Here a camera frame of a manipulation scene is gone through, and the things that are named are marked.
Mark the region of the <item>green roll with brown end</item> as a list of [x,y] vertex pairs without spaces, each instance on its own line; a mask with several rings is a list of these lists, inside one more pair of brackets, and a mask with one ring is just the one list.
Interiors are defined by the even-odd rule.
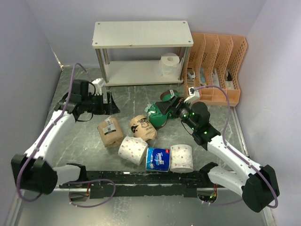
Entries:
[[179,96],[179,93],[177,92],[177,90],[169,89],[160,95],[160,100],[161,101],[169,101],[174,96]]

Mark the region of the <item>green roll with torn top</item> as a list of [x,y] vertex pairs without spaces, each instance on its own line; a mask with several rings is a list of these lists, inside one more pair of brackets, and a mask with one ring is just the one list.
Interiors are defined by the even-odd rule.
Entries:
[[162,128],[167,122],[167,114],[163,115],[159,108],[153,104],[147,104],[145,108],[146,117],[155,129]]

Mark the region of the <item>brown roll with QR label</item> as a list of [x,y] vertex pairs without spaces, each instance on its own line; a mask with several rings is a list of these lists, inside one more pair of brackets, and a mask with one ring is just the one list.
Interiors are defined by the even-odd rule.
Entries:
[[108,117],[97,126],[101,140],[105,147],[114,147],[122,143],[124,134],[118,120]]

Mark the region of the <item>brown roll with cartoon print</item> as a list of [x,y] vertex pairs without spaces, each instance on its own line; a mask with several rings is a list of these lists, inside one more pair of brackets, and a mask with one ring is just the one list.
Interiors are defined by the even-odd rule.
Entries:
[[138,115],[130,121],[130,129],[134,137],[139,137],[144,141],[154,140],[157,131],[144,115]]

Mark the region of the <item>plain white paper roll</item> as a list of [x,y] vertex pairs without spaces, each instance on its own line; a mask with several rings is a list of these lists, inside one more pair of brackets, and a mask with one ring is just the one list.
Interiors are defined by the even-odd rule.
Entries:
[[155,73],[163,77],[180,76],[182,69],[182,60],[175,53],[165,53],[155,66]]

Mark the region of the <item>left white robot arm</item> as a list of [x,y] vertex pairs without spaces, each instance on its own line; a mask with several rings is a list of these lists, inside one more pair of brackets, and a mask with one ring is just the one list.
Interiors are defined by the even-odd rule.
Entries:
[[79,121],[83,113],[112,115],[119,113],[111,92],[102,78],[74,80],[70,93],[55,105],[51,119],[33,145],[24,154],[16,154],[11,167],[18,190],[50,194],[57,185],[71,183],[77,188],[88,182],[87,170],[79,163],[54,168],[52,159],[60,139]]

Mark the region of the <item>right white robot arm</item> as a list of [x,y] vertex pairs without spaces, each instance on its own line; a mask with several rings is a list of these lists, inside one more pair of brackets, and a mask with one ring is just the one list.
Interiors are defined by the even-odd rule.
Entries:
[[269,165],[254,162],[227,142],[210,124],[210,113],[205,103],[190,105],[183,98],[174,96],[155,105],[163,115],[169,113],[180,118],[192,129],[192,137],[199,146],[222,159],[233,170],[228,172],[215,163],[207,164],[202,168],[205,172],[199,176],[202,186],[221,185],[238,194],[254,212],[278,206],[280,191],[275,170]]

